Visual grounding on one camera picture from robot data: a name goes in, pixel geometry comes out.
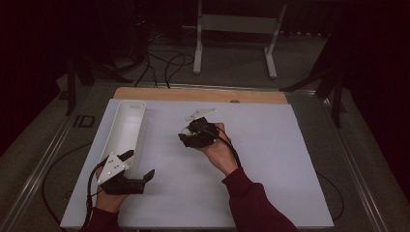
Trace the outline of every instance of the gray floor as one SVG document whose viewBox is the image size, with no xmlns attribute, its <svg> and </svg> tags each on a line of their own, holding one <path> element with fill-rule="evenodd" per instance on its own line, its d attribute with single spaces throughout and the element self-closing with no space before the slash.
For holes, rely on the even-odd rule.
<svg viewBox="0 0 410 232">
<path fill-rule="evenodd" d="M 176 49 L 191 55 L 194 53 L 192 38 L 185 38 L 181 43 L 169 43 L 166 38 L 160 39 L 160 43 L 154 43 L 150 49 L 153 54 L 164 59 L 169 60 L 175 53 L 154 50 Z M 192 65 L 185 66 L 172 77 L 170 85 L 276 91 L 277 88 L 307 77 L 326 41 L 314 37 L 279 37 L 274 51 L 278 70 L 276 80 L 268 77 L 262 51 L 264 41 L 262 42 L 206 41 L 201 74 L 193 74 Z M 152 58 L 151 62 L 159 85 L 163 87 L 166 63 L 156 58 Z M 175 69 L 176 67 L 169 67 L 168 76 Z M 136 80 L 142 71 L 143 67 L 140 67 L 126 73 L 125 77 Z M 141 86 L 154 86 L 153 77 L 153 72 L 147 72 Z M 38 166 L 38 163 L 44 157 L 60 158 L 69 154 L 51 169 L 45 186 L 49 205 L 57 217 L 61 218 L 87 156 L 90 147 L 87 144 L 93 141 L 105 106 L 115 89 L 125 86 L 101 75 L 97 79 L 93 87 L 78 86 L 79 103 L 72 118 L 65 116 L 67 102 L 56 99 L 0 159 L 0 218 L 4 226 L 0 227 L 1 231 L 59 230 L 42 200 L 41 185 L 38 182 L 42 176 L 36 179 L 34 172 L 41 172 L 42 166 Z M 66 89 L 65 77 L 60 79 L 60 83 L 62 89 Z M 343 110 L 340 114 L 342 128 L 338 130 L 329 117 L 327 102 L 317 99 L 309 91 L 316 86 L 317 83 L 312 83 L 304 88 L 305 91 L 287 95 L 316 171 L 332 181 L 344 202 L 343 212 L 335 221 L 335 227 L 316 230 L 410 231 L 409 203 L 397 187 L 348 91 L 343 92 Z M 76 115 L 94 116 L 96 124 L 92 128 L 73 128 Z M 322 176 L 319 175 L 318 179 L 331 215 L 336 217 L 342 210 L 337 189 Z"/>
</svg>

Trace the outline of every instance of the person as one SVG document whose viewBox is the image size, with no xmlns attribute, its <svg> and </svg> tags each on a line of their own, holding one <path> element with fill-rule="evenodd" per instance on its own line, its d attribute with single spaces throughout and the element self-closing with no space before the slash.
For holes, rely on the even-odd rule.
<svg viewBox="0 0 410 232">
<path fill-rule="evenodd" d="M 215 124 L 220 131 L 219 136 L 230 141 L 224 132 L 224 124 Z M 266 196 L 260 183 L 251 181 L 243 167 L 238 167 L 231 150 L 221 140 L 214 144 L 197 149 L 204 153 L 210 163 L 220 170 L 225 178 L 222 182 L 229 193 L 229 207 L 236 229 L 239 232 L 296 232 L 295 225 L 277 210 Z M 86 228 L 81 232 L 120 232 L 118 214 L 126 195 L 109 195 L 104 191 L 97 194 L 96 206 Z"/>
</svg>

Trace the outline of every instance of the dark red sweater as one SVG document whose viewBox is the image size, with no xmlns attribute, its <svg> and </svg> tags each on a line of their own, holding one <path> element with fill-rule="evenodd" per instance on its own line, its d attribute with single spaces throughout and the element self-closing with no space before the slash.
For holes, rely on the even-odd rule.
<svg viewBox="0 0 410 232">
<path fill-rule="evenodd" d="M 266 197 L 260 183 L 252 182 L 243 168 L 238 168 L 222 180 L 229 192 L 229 207 L 238 232 L 296 232 L 293 223 L 281 214 Z M 97 208 L 86 229 L 81 232 L 120 232 L 118 213 Z"/>
</svg>

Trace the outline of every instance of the maroon sleeve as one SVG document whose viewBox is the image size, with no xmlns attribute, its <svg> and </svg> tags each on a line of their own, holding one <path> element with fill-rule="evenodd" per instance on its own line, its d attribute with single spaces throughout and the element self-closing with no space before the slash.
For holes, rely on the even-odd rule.
<svg viewBox="0 0 410 232">
<path fill-rule="evenodd" d="M 80 232 L 122 232 L 118 225 L 118 214 L 93 208 L 93 214 L 87 228 Z"/>
<path fill-rule="evenodd" d="M 229 207 L 239 232 L 294 232 L 295 225 L 269 202 L 260 183 L 252 182 L 242 167 L 222 181 L 229 192 Z"/>
</svg>

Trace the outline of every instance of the person's right hand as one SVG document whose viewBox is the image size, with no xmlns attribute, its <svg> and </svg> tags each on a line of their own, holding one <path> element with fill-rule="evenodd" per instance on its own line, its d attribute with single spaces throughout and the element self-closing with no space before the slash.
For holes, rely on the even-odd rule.
<svg viewBox="0 0 410 232">
<path fill-rule="evenodd" d="M 223 123 L 215 123 L 215 126 L 220 130 L 225 131 Z M 230 139 L 220 130 L 219 136 L 230 143 Z M 225 176 L 231 174 L 238 168 L 230 148 L 220 139 L 217 139 L 215 143 L 210 146 L 198 148 L 197 150 L 203 152 L 208 157 L 211 164 L 225 174 Z"/>
</svg>

